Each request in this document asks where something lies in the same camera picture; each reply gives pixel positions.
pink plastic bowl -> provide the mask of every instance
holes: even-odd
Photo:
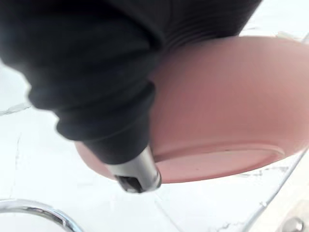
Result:
[[[166,57],[151,79],[151,147],[164,183],[260,168],[309,144],[309,47],[233,37]],[[94,171],[112,178],[82,144]]]

chrome faucet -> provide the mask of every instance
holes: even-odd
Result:
[[[65,213],[40,202],[20,199],[0,200],[0,214],[2,213],[37,215],[54,222],[67,232],[84,232],[75,221]]]

gray marble vein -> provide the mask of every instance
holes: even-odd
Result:
[[[263,169],[258,169],[258,170],[253,170],[250,172],[246,172],[246,173],[240,173],[238,175],[238,177],[251,177],[251,176],[263,176],[264,171],[279,171],[282,173],[285,173],[287,170],[289,169],[289,166],[277,166],[277,167],[268,167],[268,168],[263,168]]]
[[[240,225],[244,225],[245,222],[242,222],[242,221],[239,221],[239,222],[229,222],[229,223],[226,223],[225,225],[219,227],[219,228],[216,228],[216,229],[208,229],[208,232],[212,232],[212,231],[215,231],[215,232],[221,232],[221,231],[225,231],[225,230],[228,230],[229,228],[231,227],[235,227],[235,226],[240,226]]]
[[[161,204],[159,202],[157,202],[156,200],[154,201],[156,207],[161,211],[162,215],[164,215],[164,217],[174,226],[174,228],[178,231],[178,232],[184,232],[184,230],[182,228],[180,228],[175,222],[174,220],[169,216],[169,214],[164,210],[164,208],[161,206]]]
[[[11,106],[7,110],[2,110],[2,111],[0,110],[0,116],[18,113],[20,111],[27,110],[30,107],[31,107],[31,104],[29,102],[24,102],[24,103],[21,103],[21,104],[18,104],[18,105]]]

black fabric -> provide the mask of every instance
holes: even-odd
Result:
[[[29,99],[58,131],[105,163],[149,142],[155,87],[170,49],[237,35],[260,0],[2,0],[0,57],[21,71]]]

white marble surface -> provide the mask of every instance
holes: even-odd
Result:
[[[304,37],[309,30],[309,19],[304,22],[300,17],[306,13],[305,6],[308,10],[306,0],[265,1],[244,34],[284,30]],[[299,14],[292,15],[294,21],[287,21],[286,14],[295,11]],[[275,22],[274,17],[283,21]],[[125,194],[115,182],[86,167],[73,143],[57,134],[52,113],[31,107],[25,97],[28,88],[20,74],[0,65],[0,199],[50,204],[69,214],[85,232],[242,231],[297,158],[236,176],[163,185],[141,196]],[[1,215],[0,230],[61,231],[28,215]]]

